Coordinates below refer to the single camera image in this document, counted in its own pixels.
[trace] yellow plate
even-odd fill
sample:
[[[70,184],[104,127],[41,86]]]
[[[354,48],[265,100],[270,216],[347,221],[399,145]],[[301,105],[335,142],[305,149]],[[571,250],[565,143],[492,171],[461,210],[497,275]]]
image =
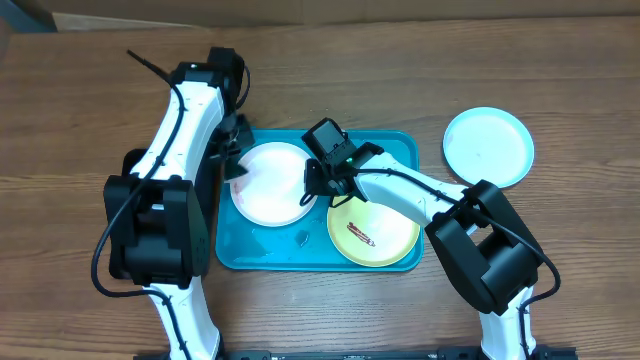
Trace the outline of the yellow plate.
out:
[[[334,204],[345,197],[336,197]],[[420,226],[384,205],[353,198],[329,208],[329,236],[338,251],[356,264],[387,266],[405,257],[420,235]]]

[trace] white plate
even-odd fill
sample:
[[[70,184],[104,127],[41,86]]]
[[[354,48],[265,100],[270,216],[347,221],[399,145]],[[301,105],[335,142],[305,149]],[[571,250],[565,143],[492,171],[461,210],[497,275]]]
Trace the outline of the white plate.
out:
[[[283,226],[302,218],[316,201],[300,206],[309,158],[299,147],[282,142],[249,150],[239,161],[248,173],[229,181],[233,204],[244,217],[263,226]]]
[[[451,169],[476,184],[484,179],[504,188],[522,180],[533,165],[533,139],[506,111],[479,107],[451,121],[442,141]]]

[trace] wooden table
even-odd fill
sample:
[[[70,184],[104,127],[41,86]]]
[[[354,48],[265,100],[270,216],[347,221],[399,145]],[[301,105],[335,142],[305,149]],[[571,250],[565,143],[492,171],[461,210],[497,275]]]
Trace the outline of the wooden table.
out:
[[[125,55],[172,69],[235,47],[263,128],[400,129],[424,173],[451,181],[440,141],[482,105],[511,111],[536,161],[507,195],[563,284],[533,308],[539,343],[582,359],[640,357],[640,18],[14,35],[0,72],[0,357],[130,359],[167,348],[149,299],[89,279],[102,187],[148,145],[168,89]],[[115,289],[132,288],[106,272]],[[540,271],[537,291],[551,286]],[[476,312],[432,248],[404,274],[234,272],[212,255],[209,311],[231,349],[477,345]]]

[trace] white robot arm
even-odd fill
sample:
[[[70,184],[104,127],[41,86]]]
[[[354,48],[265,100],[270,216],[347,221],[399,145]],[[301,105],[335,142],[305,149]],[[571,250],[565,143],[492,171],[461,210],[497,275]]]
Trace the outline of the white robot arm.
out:
[[[494,232],[476,248],[469,238],[477,229],[475,222],[461,206],[444,200],[482,208],[526,234],[527,240],[537,246],[494,185],[481,182],[469,191],[465,186],[447,184],[412,170],[376,145],[367,143],[356,149],[331,119],[309,130],[303,141],[317,159],[307,162],[307,194],[301,203],[313,195],[355,194],[364,201],[390,207],[424,227],[452,284],[480,311],[485,356],[491,360],[527,358],[521,344],[518,309],[531,297],[539,260],[501,233]],[[531,354],[535,339],[528,312],[523,320]]]
[[[148,149],[125,157],[123,175],[105,185],[107,217],[118,220],[110,232],[109,271],[143,285],[160,314],[172,360],[220,354],[201,277],[208,269],[216,176],[226,160],[253,144],[248,123],[235,114],[243,71],[233,49],[212,48],[207,63],[181,63],[171,75],[159,74],[173,83],[160,129]]]

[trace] water droplet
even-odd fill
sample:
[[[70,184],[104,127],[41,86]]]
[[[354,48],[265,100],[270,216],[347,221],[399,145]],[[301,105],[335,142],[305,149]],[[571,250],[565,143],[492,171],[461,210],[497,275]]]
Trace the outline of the water droplet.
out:
[[[309,241],[309,232],[301,230],[296,234],[296,242],[303,247]]]

